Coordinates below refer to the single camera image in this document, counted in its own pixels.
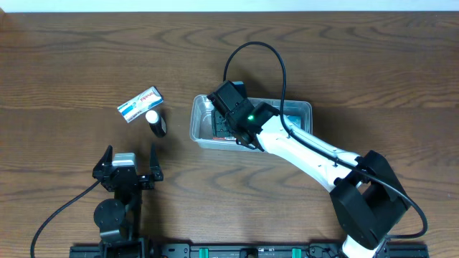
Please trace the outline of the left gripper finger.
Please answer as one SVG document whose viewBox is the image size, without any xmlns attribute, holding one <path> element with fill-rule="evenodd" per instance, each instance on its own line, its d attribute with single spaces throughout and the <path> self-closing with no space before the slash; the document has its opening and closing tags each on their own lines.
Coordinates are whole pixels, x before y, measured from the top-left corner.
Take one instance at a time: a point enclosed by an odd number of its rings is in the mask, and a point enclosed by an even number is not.
<svg viewBox="0 0 459 258">
<path fill-rule="evenodd" d="M 149 159 L 150 172 L 154 175 L 161 174 L 161 167 L 159 165 L 158 157 L 156 154 L 156 146 L 154 143 L 151 144 L 150 159 Z"/>
<path fill-rule="evenodd" d="M 113 160 L 113 147 L 112 145 L 109 145 L 104 152 L 102 158 L 97 162 L 95 165 L 93 171 L 98 172 L 98 171 L 104 171 L 104 169 L 108 166 L 111 166 Z"/>
</svg>

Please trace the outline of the blue Kool Fever box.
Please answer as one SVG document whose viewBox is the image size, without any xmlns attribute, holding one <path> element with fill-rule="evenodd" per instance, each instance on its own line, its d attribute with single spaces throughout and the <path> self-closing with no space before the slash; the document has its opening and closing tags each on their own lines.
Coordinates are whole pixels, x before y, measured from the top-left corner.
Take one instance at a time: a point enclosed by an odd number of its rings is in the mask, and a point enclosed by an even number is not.
<svg viewBox="0 0 459 258">
<path fill-rule="evenodd" d="M 304 129 L 303 122 L 302 122 L 302 117 L 301 116 L 296 116 L 296 115 L 288 115 L 287 119 L 297 127 Z"/>
</svg>

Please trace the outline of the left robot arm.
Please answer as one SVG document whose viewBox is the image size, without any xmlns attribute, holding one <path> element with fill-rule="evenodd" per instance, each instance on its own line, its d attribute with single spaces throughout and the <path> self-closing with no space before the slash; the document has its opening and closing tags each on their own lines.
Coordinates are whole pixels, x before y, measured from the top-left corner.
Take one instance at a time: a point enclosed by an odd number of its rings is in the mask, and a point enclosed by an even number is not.
<svg viewBox="0 0 459 258">
<path fill-rule="evenodd" d="M 158 162 L 155 145 L 151 146 L 150 173 L 137 174 L 135 153 L 114 154 L 108 146 L 103 157 L 93 169 L 93 178 L 114 194 L 98 204 L 94 222 L 100 230 L 104 255 L 147 253 L 146 240 L 140 236 L 142 193 L 153 190 L 154 184 L 163 181 L 164 175 Z"/>
</svg>

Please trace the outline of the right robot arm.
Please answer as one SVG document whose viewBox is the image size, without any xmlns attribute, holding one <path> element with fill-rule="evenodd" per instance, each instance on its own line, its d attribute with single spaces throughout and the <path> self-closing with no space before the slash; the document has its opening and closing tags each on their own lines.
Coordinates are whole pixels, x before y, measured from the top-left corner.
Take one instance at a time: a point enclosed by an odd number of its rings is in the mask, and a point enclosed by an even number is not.
<svg viewBox="0 0 459 258">
<path fill-rule="evenodd" d="M 207 96 L 240 145 L 279 156 L 308 174 L 331 198 L 346 240 L 344 257 L 374 257 L 388 233 L 410 208 L 406 192 L 387 159 L 365 156 L 323 142 L 290 122 L 266 102 L 253 105 L 224 81 Z"/>
</svg>

